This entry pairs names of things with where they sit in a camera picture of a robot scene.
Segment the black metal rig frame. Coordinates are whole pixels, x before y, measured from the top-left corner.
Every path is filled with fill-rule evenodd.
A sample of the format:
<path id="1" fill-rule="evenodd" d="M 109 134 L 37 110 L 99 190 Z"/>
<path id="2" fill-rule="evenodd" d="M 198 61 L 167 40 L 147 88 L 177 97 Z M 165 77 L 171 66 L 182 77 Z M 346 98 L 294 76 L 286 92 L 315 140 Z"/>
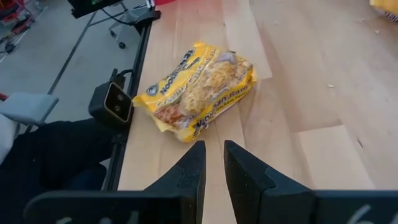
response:
<path id="1" fill-rule="evenodd" d="M 136 59 L 132 67 L 132 74 L 129 84 L 127 86 L 127 93 L 131 98 L 134 98 L 137 95 L 151 27 L 152 21 L 145 22 L 141 31 L 141 38 L 139 47 L 137 49 Z M 120 132 L 113 137 L 113 151 L 109 162 L 108 173 L 104 182 L 104 189 L 107 191 L 116 191 L 118 189 L 133 114 L 134 110 L 132 109 L 132 113 L 129 117 L 130 123 L 122 128 Z"/>

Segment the yellow Maruchan ramen packet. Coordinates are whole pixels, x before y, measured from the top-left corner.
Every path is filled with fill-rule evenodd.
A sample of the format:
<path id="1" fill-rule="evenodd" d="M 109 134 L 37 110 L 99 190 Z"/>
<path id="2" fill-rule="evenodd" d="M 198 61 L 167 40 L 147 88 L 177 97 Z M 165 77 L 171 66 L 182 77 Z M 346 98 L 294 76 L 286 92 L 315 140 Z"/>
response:
<path id="1" fill-rule="evenodd" d="M 231 50 L 197 42 L 176 69 L 132 100 L 160 131 L 195 140 L 208 123 L 242 99 L 257 82 L 252 63 Z"/>
<path id="2" fill-rule="evenodd" d="M 398 0 L 369 0 L 369 4 L 388 20 L 398 23 Z"/>

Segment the grey office chair base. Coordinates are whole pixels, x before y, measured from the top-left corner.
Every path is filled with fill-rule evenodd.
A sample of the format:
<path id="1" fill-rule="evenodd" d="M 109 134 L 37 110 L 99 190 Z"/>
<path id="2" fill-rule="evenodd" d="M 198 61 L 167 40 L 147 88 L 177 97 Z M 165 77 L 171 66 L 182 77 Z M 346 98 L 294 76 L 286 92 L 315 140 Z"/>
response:
<path id="1" fill-rule="evenodd" d="M 114 21 L 113 24 L 108 27 L 108 32 L 117 42 L 120 49 L 126 48 L 127 33 L 130 27 L 134 28 L 139 34 L 141 34 L 145 26 L 148 26 L 151 22 L 160 19 L 162 15 L 160 11 L 155 10 L 153 0 L 147 0 L 145 3 L 132 8 L 127 8 L 123 1 L 114 4 L 114 6 L 121 6 L 123 11 L 111 15 L 102 9 L 101 11 L 107 16 L 107 18 L 91 22 L 89 26 L 95 26 L 108 20 Z"/>

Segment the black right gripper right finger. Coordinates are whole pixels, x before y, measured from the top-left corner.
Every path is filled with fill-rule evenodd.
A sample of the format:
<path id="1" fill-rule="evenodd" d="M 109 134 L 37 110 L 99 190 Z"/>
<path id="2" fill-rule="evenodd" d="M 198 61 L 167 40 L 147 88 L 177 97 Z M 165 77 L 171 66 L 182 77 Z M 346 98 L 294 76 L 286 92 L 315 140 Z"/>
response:
<path id="1" fill-rule="evenodd" d="M 396 190 L 313 190 L 231 140 L 224 168 L 237 224 L 398 224 Z"/>

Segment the grey chair seat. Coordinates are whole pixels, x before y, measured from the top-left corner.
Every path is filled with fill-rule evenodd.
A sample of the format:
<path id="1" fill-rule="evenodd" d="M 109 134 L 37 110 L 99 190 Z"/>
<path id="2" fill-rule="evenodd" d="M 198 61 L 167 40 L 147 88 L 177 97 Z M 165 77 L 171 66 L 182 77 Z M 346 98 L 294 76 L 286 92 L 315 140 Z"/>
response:
<path id="1" fill-rule="evenodd" d="M 17 92 L 0 103 L 0 113 L 25 125 L 41 126 L 58 102 L 53 95 Z"/>

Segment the red tool cart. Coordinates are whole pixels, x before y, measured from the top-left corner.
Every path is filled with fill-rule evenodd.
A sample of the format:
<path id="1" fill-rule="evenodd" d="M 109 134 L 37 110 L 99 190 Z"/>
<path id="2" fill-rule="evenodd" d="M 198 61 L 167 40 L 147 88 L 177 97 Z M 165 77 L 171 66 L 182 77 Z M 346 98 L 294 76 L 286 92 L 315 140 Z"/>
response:
<path id="1" fill-rule="evenodd" d="M 0 23 L 12 24 L 12 34 L 29 29 L 34 21 L 34 15 L 26 8 L 24 0 L 0 0 Z"/>

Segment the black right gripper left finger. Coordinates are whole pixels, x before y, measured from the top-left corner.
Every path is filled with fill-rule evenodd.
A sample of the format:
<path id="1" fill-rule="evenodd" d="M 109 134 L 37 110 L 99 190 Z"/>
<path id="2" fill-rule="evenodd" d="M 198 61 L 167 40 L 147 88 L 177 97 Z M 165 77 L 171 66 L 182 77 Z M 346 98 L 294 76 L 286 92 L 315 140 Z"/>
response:
<path id="1" fill-rule="evenodd" d="M 52 191 L 32 199 L 25 224 L 201 224 L 206 146 L 197 141 L 144 190 Z"/>

